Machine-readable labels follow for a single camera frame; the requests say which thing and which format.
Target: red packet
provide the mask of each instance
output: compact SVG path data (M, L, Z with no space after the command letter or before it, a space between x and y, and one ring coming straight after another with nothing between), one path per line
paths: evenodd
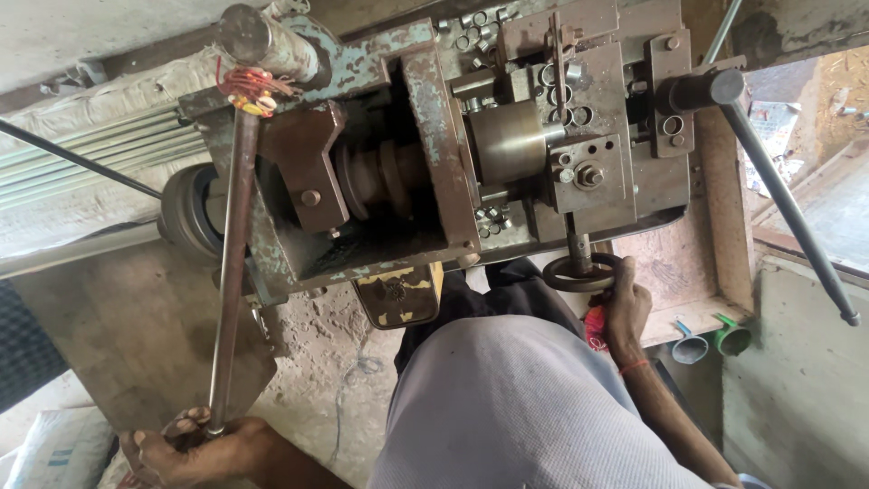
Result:
M586 343L596 352L609 352L607 342L603 340L603 306L596 305L588 310L582 319L586 325Z

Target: red bracelet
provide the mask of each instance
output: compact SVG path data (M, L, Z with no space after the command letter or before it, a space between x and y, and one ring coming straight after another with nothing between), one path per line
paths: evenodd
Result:
M648 359L644 358L644 359L640 360L639 362L632 363L631 365L628 365L628 366L622 368L621 370L619 370L619 375L625 375L625 373L632 371L633 369L637 368L640 365L649 365Z

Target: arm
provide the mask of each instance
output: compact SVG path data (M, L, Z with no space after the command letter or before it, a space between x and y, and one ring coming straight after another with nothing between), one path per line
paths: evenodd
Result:
M652 295L634 283L635 273L636 261L625 258L608 308L606 340L620 370L646 358L640 335L652 310ZM682 411L652 366L645 363L629 368L623 378L643 422L667 445L676 461L710 484L742 487L736 473Z
M209 417L208 408L194 408L189 413L173 421L175 433L198 432ZM178 436L157 432L127 434L122 437L122 445L136 475L148 481L159 479L161 486L247 478L260 489L350 488L260 418L235 419L225 429L226 435L186 452L177 451L169 443Z

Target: black rod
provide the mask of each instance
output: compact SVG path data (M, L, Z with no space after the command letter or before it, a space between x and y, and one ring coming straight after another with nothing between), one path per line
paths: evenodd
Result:
M27 132L24 129L20 129L2 119L0 119L0 131L14 137L15 139L24 141L27 144L36 146L40 150L47 151L55 156L61 157L67 161L83 166L90 171L95 171L96 173L99 173L104 177L111 178L118 183L125 184L131 189L136 189L141 193L148 194L153 198L160 198L162 196L160 192L148 187L146 184L127 177L126 175L118 171L106 168L105 166L102 166L101 164L93 160L87 159L86 157L79 156L72 151L65 150L57 144L52 143L48 139L44 139L37 136L36 134Z
M773 197L773 201L779 207L781 216L787 222L787 226L791 228L793 237L797 238L799 246L806 254L809 263L815 273L818 274L820 283L824 286L826 294L830 296L836 306L841 311L842 319L851 326L860 325L860 314L854 309L851 304L851 299L845 292L845 287L842 281L839 280L839 275L833 269L833 264L830 263L830 258L827 257L824 249L821 247L818 240L815 239L812 230L809 228L806 219L803 217L802 211L799 210L797 201L793 199L791 191L788 190L785 181L781 175L775 170L773 159L766 151L763 141L760 140L757 131L754 130L751 121L748 119L745 109L739 102L721 105L721 111L724 112L724 117L730 123L730 127L736 134L736 138L742 143L748 157L751 158L754 168L763 179L766 189Z

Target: green cup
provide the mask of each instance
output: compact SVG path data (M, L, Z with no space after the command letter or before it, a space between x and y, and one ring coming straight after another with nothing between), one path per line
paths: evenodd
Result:
M736 324L736 321L724 314L717 313L715 317L724 323L724 327L713 332L701 334L719 353L728 357L735 357L744 352L752 343L752 332Z

